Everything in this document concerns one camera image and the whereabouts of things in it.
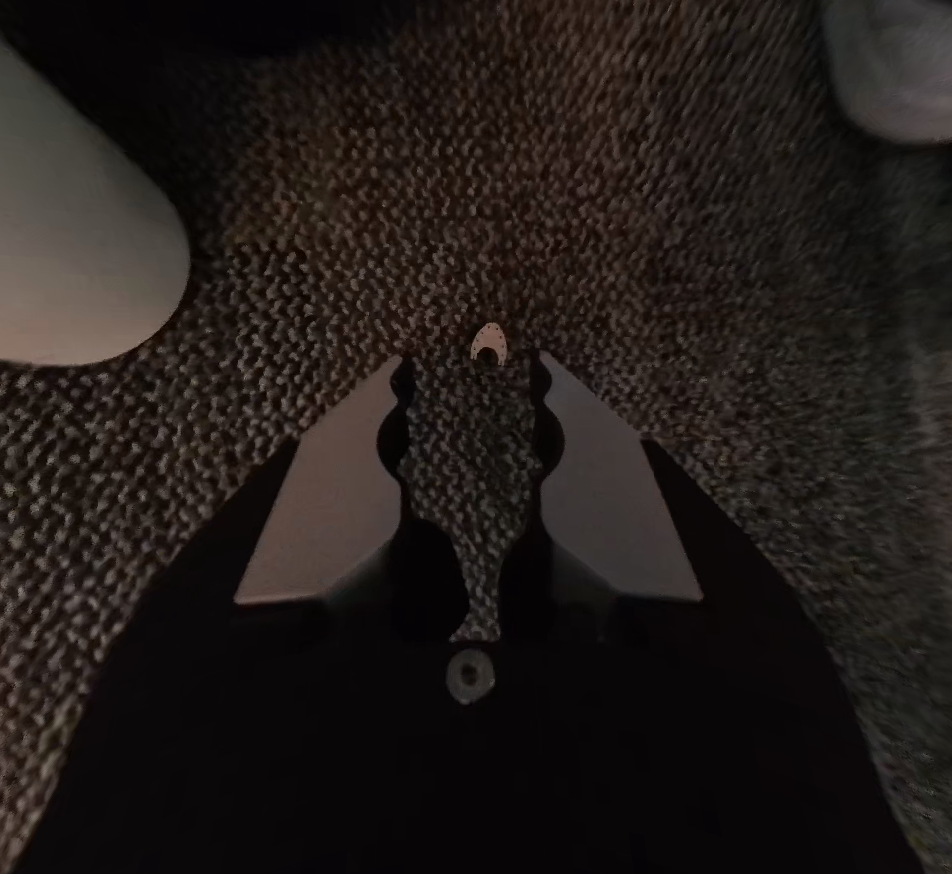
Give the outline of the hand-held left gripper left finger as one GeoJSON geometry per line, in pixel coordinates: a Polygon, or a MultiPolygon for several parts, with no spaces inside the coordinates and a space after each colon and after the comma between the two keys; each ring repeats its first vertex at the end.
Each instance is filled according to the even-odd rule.
{"type": "Polygon", "coordinates": [[[388,358],[303,432],[235,606],[339,602],[383,561],[405,506],[411,362],[388,358]]]}

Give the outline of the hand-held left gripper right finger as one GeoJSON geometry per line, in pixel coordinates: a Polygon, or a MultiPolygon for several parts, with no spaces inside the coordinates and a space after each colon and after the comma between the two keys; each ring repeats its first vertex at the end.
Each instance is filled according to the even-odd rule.
{"type": "Polygon", "coordinates": [[[699,603],[702,589],[640,433],[549,352],[538,363],[541,409],[560,438],[540,488],[554,599],[699,603]]]}

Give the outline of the small wooden arch piece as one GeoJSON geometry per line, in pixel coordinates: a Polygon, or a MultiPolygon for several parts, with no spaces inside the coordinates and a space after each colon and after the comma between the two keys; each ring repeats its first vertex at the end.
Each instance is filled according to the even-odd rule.
{"type": "Polygon", "coordinates": [[[487,361],[497,368],[503,368],[508,361],[508,352],[506,333],[495,321],[482,325],[470,343],[470,361],[476,364],[488,355],[487,361]]]}

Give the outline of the pale rounded object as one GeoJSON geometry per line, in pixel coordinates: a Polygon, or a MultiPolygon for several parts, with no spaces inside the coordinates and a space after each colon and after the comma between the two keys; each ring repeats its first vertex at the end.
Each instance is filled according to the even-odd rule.
{"type": "Polygon", "coordinates": [[[121,356],[173,317],[190,270],[165,193],[2,40],[2,361],[121,356]]]}

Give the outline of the pale grey object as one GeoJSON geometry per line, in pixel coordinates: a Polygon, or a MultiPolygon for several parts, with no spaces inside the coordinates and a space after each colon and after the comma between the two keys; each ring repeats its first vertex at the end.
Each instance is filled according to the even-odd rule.
{"type": "Polygon", "coordinates": [[[951,141],[951,0],[820,0],[832,85],[865,132],[951,141]]]}

